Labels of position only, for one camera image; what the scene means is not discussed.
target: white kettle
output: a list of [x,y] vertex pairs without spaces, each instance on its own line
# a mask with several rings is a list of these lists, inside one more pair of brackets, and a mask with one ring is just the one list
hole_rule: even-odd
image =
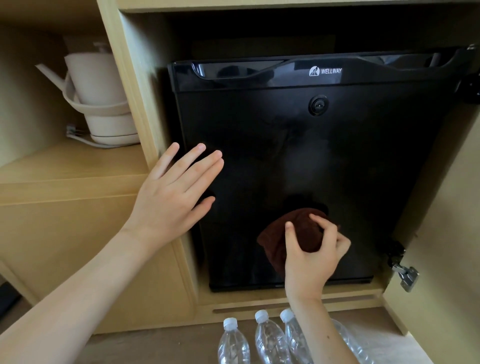
[[65,80],[43,64],[36,67],[62,91],[75,110],[85,115],[94,141],[109,146],[139,143],[109,46],[105,43],[94,45],[99,52],[72,53],[65,57],[68,68]]

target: floor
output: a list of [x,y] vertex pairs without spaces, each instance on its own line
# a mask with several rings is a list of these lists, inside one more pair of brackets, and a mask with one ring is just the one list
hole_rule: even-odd
[[[0,333],[29,308],[21,300],[0,320]],[[349,329],[377,364],[432,364],[412,336],[400,334],[383,308],[332,312],[331,317]],[[274,320],[281,323],[278,317]],[[239,322],[251,350],[255,328],[255,320]],[[218,323],[96,335],[75,364],[213,364],[218,362],[216,350],[222,333]],[[260,364],[254,349],[252,364]]]

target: kettle spout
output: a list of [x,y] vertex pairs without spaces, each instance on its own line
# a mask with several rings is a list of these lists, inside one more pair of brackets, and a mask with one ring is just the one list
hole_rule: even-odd
[[37,64],[35,67],[37,67],[40,72],[42,72],[62,92],[65,91],[65,81],[60,76],[58,76],[55,72],[53,72],[50,68],[48,68],[42,63]]

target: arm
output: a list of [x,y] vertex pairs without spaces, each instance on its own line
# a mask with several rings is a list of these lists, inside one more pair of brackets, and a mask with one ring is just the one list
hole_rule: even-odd
[[223,168],[221,152],[189,168],[205,151],[200,144],[168,169],[178,149],[172,144],[152,169],[120,232],[0,336],[2,362],[73,363],[145,262],[210,210],[214,197],[195,204]]
[[299,247],[295,228],[285,225],[287,261],[285,289],[317,364],[358,364],[343,341],[322,303],[322,289],[332,276],[350,240],[337,232],[336,225],[319,216],[310,218],[324,229],[322,247],[316,253],[306,253]]

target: hand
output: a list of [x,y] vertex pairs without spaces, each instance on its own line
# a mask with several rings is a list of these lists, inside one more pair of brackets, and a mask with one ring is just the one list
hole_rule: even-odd
[[285,290],[290,304],[297,300],[321,300],[325,283],[350,247],[350,240],[337,231],[334,223],[313,214],[310,218],[324,230],[322,246],[315,253],[304,252],[298,244],[293,224],[285,224]]
[[173,143],[158,160],[121,229],[143,244],[149,254],[188,231],[215,201],[211,196],[195,206],[222,170],[222,152],[216,150],[190,167],[206,149],[205,144],[199,144],[169,169],[179,147]]

